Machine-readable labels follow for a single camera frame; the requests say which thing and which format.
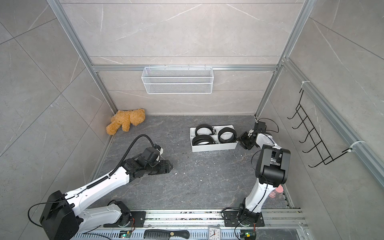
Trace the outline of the black belt with silver buckle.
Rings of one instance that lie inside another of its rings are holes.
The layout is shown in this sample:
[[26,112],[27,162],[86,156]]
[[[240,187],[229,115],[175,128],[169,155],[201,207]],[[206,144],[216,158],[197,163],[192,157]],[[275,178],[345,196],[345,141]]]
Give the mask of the black belt with silver buckle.
[[202,135],[212,136],[212,135],[215,135],[215,133],[216,133],[215,128],[208,124],[200,124],[195,129],[195,136],[202,136]]

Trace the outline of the white compartment storage tray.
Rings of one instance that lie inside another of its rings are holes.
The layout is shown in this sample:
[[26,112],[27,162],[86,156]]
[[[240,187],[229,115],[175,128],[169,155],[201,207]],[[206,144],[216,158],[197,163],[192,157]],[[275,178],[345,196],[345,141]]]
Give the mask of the white compartment storage tray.
[[192,152],[211,152],[211,151],[221,151],[221,150],[234,150],[237,147],[238,141],[234,143],[228,143],[228,144],[221,144],[218,140],[218,133],[219,130],[225,128],[225,127],[230,127],[234,128],[233,125],[227,125],[227,126],[212,126],[215,128],[216,133],[215,135],[212,135],[211,137],[216,141],[216,144],[214,145],[203,145],[203,146],[192,146],[192,139],[195,137],[195,128],[190,128],[190,142],[192,146]]

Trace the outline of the black belt with dark buckle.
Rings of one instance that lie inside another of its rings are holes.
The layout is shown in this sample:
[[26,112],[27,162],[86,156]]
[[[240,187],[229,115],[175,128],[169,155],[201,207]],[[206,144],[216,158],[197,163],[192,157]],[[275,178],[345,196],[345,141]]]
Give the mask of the black belt with dark buckle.
[[192,139],[192,146],[214,145],[216,141],[209,135],[199,135]]

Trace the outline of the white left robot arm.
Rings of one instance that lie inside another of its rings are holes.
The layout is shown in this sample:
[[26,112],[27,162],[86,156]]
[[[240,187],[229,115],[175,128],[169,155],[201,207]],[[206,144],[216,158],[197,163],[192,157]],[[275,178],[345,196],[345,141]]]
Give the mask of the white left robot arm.
[[162,158],[160,147],[148,147],[143,153],[124,159],[106,175],[78,189],[52,193],[45,204],[40,224],[50,240],[70,240],[79,231],[104,224],[115,224],[130,211],[121,202],[91,209],[94,202],[144,175],[168,174],[173,169],[169,160]]

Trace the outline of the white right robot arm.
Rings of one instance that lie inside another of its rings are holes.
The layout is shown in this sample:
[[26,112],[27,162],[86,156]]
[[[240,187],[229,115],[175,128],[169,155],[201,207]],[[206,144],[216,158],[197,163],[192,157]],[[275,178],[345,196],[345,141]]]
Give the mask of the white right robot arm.
[[246,150],[254,146],[260,148],[259,158],[253,166],[256,183],[238,211],[240,224],[250,225],[260,219],[262,206],[270,193],[287,181],[291,152],[273,140],[266,123],[261,121],[256,121],[254,128],[238,137],[238,141]]

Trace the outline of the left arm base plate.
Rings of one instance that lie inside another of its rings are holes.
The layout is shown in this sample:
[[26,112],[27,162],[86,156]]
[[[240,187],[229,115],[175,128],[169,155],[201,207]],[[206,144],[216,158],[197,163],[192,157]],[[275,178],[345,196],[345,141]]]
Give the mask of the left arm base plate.
[[133,211],[130,214],[122,214],[113,224],[104,224],[104,228],[133,228],[143,227],[146,219],[145,211]]

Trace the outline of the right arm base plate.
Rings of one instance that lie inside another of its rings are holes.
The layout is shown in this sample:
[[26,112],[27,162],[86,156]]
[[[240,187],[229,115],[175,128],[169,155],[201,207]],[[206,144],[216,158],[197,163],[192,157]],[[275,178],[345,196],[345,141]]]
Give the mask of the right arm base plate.
[[250,217],[242,215],[239,219],[238,211],[226,210],[221,213],[225,227],[264,227],[264,217],[262,213],[251,214]]

